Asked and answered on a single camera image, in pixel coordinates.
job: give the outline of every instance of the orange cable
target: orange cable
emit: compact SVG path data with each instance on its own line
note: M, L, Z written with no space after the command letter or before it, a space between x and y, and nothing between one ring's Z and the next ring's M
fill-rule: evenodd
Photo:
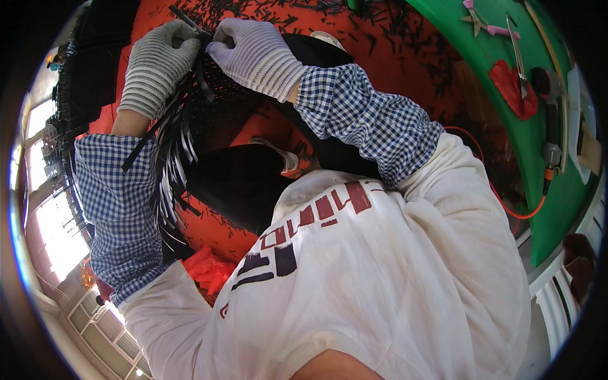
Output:
M517 232L517 228L519 227L519 222L521 222L521 219L517 219L517 223L515 223L515 228L513 229L513 236L515 236L515 233Z
M477 149L479 150L479 154L481 155L481 162L485 165L485 160L483 157L483 151L481 146L479 145L479 143L477 142L477 140L475 140L475 137L473 137L469 131L460 128L459 126L447 126L445 127L446 130L457 130L457 131L461 131L463 133L465 133L467 136L469 136L469 138L471 140L473 140L473 142L475 143L475 145L477 146ZM496 198L498 198L500 204L502 205L502 207L505 209L505 211L507 211L511 216L514 216L517 219L530 219L532 216L536 215L537 212L541 209L543 203L545 202L545 196L543 195L541 198L541 201L538 203L538 206L536 206L536 209L534 211L532 211L531 213L529 213L528 215L520 215L520 214L516 214L513 211L511 211L506 204L502 201L502 198L500 197L500 195L498 195L498 192L496 191L496 189L494 188L494 185L492 185L492 182L488 179L488 182L490 183L490 187L492 188L492 191L494 192L494 195L496 195ZM517 229L517 226L519 225L519 221L517 221L517 224L515 226L515 229Z

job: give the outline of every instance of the gloved hand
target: gloved hand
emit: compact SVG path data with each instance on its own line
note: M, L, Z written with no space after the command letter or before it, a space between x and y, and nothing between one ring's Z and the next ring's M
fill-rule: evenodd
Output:
M178 49L173 37L184 42ZM201 47L192 28L174 20L149 31L133 44L125 74L125 88L117 108L130 109L154 120L190 70Z
M269 22L225 18L207 53L239 85L281 103L306 69Z

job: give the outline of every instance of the pink-handled pliers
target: pink-handled pliers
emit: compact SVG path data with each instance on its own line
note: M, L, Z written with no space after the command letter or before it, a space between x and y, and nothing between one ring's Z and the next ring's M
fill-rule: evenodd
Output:
M482 22L481 20L479 20L479 17L477 16L477 14L475 12L475 7L473 6L473 1L474 0L464 0L462 2L462 4L464 4L466 9L469 11L470 16L462 17L461 20L473 23L475 37L477 37L477 35L479 34L479 29L485 29L491 36L493 36L495 34L502 34L503 36L510 35L509 30L506 28L501 28L499 26L494 26L494 25L488 25L486 22ZM518 40L520 39L519 33L514 32L514 36L516 39L518 39Z

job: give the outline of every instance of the bright window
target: bright window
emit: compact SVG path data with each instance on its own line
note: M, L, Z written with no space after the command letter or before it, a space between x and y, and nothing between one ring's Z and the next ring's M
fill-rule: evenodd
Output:
M26 139L40 132L46 125L46 120L55 114L55 102L47 100L30 111L30 118L27 121Z
M29 181L30 193L37 190L47 179L44 172L46 163L42 154L43 146L44 142L38 140L27 150L27 180Z
M36 209L38 228L51 264L50 270L59 282L89 253L67 203L65 193L52 196Z

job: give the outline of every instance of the gray knit glove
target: gray knit glove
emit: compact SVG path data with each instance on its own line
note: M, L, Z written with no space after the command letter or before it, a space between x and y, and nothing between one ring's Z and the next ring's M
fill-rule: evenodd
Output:
M225 18L207 53L239 85L281 103L306 69L269 22Z
M178 49L171 39L184 42ZM201 47L194 30L174 20L149 31L133 44L118 111L130 109L156 119L177 83L190 70Z

